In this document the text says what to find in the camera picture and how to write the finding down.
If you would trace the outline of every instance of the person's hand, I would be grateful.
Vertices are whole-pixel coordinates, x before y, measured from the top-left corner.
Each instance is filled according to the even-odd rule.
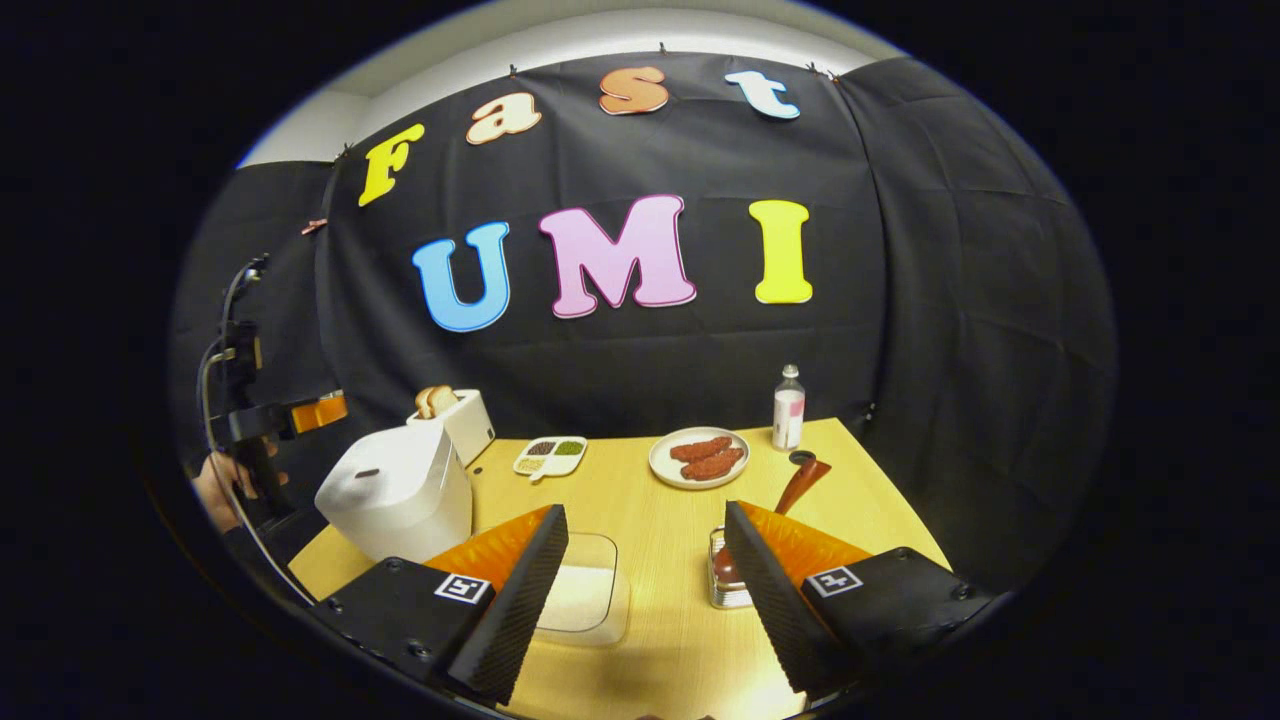
[[[279,452],[279,448],[275,443],[266,442],[266,455],[274,457],[276,452]],[[244,495],[251,500],[257,500],[257,491],[248,482],[248,470],[232,460],[230,456],[214,452],[205,459],[205,465],[200,469],[200,474],[191,483],[195,486],[196,496],[200,497],[200,502],[205,506],[205,511],[209,512],[209,519],[212,520],[214,527],[218,528],[219,533],[225,533],[232,528],[239,527],[239,518],[236,516],[236,509],[232,507],[230,501],[223,493],[223,487],[218,484],[218,477],[214,474],[214,462],[218,464],[218,473],[227,482],[244,491]],[[279,477],[282,486],[289,482],[289,475],[280,473]]]

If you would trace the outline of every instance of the screw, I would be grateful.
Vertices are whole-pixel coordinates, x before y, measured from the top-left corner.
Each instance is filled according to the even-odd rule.
[[[429,660],[431,657],[431,651],[426,650],[426,647],[424,647],[421,642],[415,639],[410,639],[404,644],[404,650],[407,650],[410,655],[420,660]]]

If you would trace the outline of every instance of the brown spatula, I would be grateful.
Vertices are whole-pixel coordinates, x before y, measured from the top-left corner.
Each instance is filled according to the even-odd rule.
[[[778,515],[786,515],[787,510],[791,510],[791,506],[800,500],[800,496],[809,492],[809,488],[829,471],[831,465],[822,462],[817,457],[805,460],[804,465],[796,470],[796,474],[791,475],[791,482],[782,491],[778,506],[773,511]],[[733,566],[733,556],[728,553],[728,546],[719,548],[716,553],[712,570],[716,573],[716,579],[722,583],[732,584],[742,582],[741,575],[737,574],[737,568]]]

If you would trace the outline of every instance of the plastic bottle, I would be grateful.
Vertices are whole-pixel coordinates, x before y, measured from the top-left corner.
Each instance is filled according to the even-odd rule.
[[[773,447],[795,450],[804,427],[804,388],[795,365],[782,368],[782,382],[773,388]]]

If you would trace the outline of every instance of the table surface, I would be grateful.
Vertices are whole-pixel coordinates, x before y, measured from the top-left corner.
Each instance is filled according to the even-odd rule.
[[[535,638],[506,711],[547,720],[635,720],[646,714],[776,720],[803,710],[804,696],[787,685],[755,610],[710,605],[708,536],[724,523],[724,502],[772,510],[796,470],[787,452],[771,446],[769,428],[737,432],[751,446],[746,469],[722,487],[700,491],[671,487],[653,474],[648,457],[658,438],[652,437],[589,439],[575,473],[538,486],[512,470],[527,441],[497,439],[471,462],[475,528],[562,503],[570,532],[613,538],[631,583],[622,639],[609,647],[568,647]],[[832,470],[787,516],[873,555],[908,546],[951,568],[840,420],[805,423],[800,447]],[[324,598],[372,564],[330,525],[289,569]]]

